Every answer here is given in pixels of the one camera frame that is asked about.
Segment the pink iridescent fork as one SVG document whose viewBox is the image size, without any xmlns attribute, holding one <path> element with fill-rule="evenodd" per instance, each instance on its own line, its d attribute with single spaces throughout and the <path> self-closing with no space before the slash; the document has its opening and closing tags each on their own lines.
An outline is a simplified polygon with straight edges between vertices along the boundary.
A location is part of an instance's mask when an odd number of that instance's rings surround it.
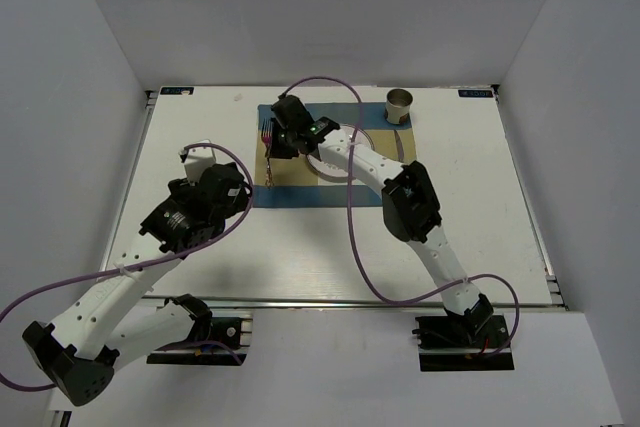
<svg viewBox="0 0 640 427">
<path fill-rule="evenodd" d="M 260 137 L 265 149 L 265 152 L 264 152 L 265 167 L 266 167 L 265 186 L 268 189 L 271 189 L 274 186 L 273 173 L 272 173 L 272 167 L 271 167 L 271 147 L 273 143 L 273 119 L 272 118 L 265 119 L 261 123 Z"/>
</svg>

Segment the blue beige cloth placemat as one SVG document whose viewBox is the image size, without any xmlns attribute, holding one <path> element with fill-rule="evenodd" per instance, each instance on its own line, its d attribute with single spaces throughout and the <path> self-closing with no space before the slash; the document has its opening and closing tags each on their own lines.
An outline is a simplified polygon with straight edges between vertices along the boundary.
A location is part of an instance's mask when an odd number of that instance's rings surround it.
<svg viewBox="0 0 640 427">
<path fill-rule="evenodd" d="M 412 131 L 411 120 L 404 125 L 393 125 L 384 118 L 384 102 L 365 102 L 364 117 L 359 131 L 364 132 L 376 152 L 392 160 L 397 159 L 394 130 L 398 130 L 405 158 L 403 163 L 411 163 L 417 159 L 416 142 Z M 341 125 L 354 127 L 358 120 L 359 108 L 355 103 L 307 103 L 307 110 L 314 119 L 328 117 Z M 314 173 L 306 157 L 290 160 L 273 159 L 271 161 L 274 186 L 265 186 L 264 145 L 260 137 L 261 123 L 272 117 L 271 106 L 261 104 L 258 111 L 258 133 L 256 160 L 254 171 L 255 198 L 254 207 L 269 209 L 289 208 L 332 208 L 346 207 L 347 183 L 333 184 L 323 181 Z M 381 200 L 377 194 L 361 183 L 354 183 L 352 188 L 353 207 L 380 207 Z"/>
</svg>

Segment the white plate with red characters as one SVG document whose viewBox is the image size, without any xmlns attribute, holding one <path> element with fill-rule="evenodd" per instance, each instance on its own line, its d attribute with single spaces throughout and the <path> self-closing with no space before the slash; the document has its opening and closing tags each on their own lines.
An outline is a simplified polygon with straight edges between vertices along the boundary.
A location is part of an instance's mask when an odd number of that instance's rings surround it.
<svg viewBox="0 0 640 427">
<path fill-rule="evenodd" d="M 355 132 L 351 125 L 332 130 L 320 146 L 306 155 L 311 170 L 323 181 L 344 184 L 349 179 L 371 188 L 379 186 L 394 163 L 376 152 L 364 132 Z"/>
</svg>

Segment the metal tin cup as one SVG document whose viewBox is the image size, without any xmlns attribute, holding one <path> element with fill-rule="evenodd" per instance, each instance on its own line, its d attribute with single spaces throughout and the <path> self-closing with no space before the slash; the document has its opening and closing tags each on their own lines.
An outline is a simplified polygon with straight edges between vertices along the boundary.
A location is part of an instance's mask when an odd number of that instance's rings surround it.
<svg viewBox="0 0 640 427">
<path fill-rule="evenodd" d="M 404 125 L 410 119 L 412 94 L 402 88 L 394 88 L 386 94 L 385 119 L 393 125 Z"/>
</svg>

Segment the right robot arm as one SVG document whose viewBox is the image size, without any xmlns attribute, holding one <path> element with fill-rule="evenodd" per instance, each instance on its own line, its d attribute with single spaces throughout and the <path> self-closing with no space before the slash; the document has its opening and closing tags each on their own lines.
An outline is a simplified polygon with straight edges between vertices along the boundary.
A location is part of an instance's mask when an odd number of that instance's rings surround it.
<svg viewBox="0 0 640 427">
<path fill-rule="evenodd" d="M 271 145 L 278 159 L 299 154 L 345 171 L 382 201 L 384 225 L 419 257 L 441 295 L 453 337 L 472 346 L 488 332 L 493 307 L 469 280 L 442 227 L 440 202 L 423 164 L 403 164 L 354 142 L 327 117 L 313 119 L 302 101 L 282 94 L 271 107 Z"/>
</svg>

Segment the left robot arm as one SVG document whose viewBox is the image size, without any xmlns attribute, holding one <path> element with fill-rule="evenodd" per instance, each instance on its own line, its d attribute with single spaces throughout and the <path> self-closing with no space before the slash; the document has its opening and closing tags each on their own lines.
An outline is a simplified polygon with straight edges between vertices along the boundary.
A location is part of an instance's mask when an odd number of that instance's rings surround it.
<svg viewBox="0 0 640 427">
<path fill-rule="evenodd" d="M 38 367 L 76 407 L 93 401 L 136 359 L 167 346 L 199 346 L 210 337 L 212 313 L 190 294 L 170 298 L 129 327 L 121 323 L 156 282 L 221 235 L 252 194 L 234 162 L 213 163 L 197 180 L 175 179 L 168 188 L 169 197 L 142 221 L 114 276 L 23 332 Z"/>
</svg>

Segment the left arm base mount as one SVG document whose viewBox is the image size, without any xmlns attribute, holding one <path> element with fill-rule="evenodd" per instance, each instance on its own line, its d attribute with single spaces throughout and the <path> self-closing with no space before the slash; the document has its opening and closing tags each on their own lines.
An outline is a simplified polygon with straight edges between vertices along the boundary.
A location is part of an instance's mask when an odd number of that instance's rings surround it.
<svg viewBox="0 0 640 427">
<path fill-rule="evenodd" d="M 207 330 L 191 335 L 186 344 L 172 350 L 156 350 L 148 365 L 240 367 L 251 344 L 253 319 L 248 314 L 214 313 Z"/>
</svg>

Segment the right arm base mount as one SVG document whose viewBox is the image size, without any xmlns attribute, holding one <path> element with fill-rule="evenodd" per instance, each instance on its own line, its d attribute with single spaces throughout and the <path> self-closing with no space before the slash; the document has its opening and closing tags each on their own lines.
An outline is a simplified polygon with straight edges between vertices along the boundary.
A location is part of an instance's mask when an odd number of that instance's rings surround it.
<svg viewBox="0 0 640 427">
<path fill-rule="evenodd" d="M 417 340 L 420 371 L 424 373 L 462 373 L 513 371 L 515 364 L 507 323 L 503 315 L 493 315 L 470 340 L 456 331 L 446 316 L 415 318 L 412 334 Z"/>
</svg>

